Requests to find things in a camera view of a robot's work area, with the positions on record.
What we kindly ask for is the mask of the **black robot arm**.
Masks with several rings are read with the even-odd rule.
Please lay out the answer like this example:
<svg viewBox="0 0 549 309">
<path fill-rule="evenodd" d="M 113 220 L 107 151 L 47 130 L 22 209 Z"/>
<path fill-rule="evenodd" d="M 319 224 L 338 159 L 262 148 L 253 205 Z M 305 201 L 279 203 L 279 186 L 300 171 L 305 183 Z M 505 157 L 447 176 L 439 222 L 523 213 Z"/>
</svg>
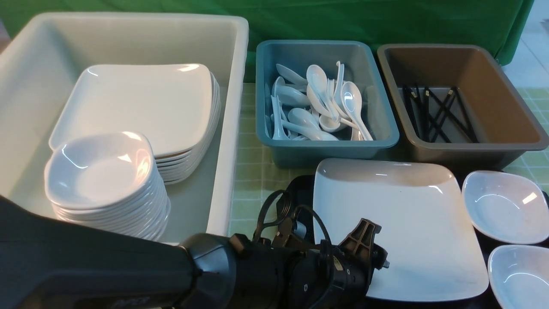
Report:
<svg viewBox="0 0 549 309">
<path fill-rule="evenodd" d="M 46 218 L 1 197 L 3 309 L 357 309 L 388 268 L 361 219 L 339 244 L 197 233 L 180 245 Z"/>
</svg>

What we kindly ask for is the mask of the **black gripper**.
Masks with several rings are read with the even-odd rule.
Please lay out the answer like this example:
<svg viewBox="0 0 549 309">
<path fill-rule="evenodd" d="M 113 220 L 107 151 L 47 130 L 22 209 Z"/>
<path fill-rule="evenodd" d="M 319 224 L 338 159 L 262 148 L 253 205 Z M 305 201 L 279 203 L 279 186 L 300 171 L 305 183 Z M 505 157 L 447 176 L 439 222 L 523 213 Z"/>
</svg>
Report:
<svg viewBox="0 0 549 309">
<path fill-rule="evenodd" d="M 388 268 L 388 253 L 374 242 L 382 227 L 362 218 L 327 255 L 325 242 L 312 244 L 294 233 L 296 220 L 286 218 L 278 227 L 274 245 L 295 254 L 284 272 L 289 280 L 280 309 L 364 309 L 374 270 Z"/>
</svg>

